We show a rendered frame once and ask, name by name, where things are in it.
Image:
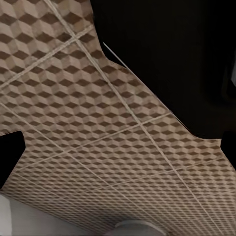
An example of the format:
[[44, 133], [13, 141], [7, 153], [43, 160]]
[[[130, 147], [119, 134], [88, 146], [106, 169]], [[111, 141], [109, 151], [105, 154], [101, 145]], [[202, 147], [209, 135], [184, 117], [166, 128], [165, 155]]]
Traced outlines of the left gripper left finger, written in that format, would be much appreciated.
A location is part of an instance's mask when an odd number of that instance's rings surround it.
[[22, 131], [0, 136], [0, 189], [26, 149]]

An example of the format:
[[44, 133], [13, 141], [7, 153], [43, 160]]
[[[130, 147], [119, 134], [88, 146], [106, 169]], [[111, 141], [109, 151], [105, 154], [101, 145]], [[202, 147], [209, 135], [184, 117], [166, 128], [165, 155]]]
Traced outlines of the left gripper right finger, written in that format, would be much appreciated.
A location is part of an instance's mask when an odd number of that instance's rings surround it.
[[225, 131], [220, 148], [236, 170], [236, 133]]

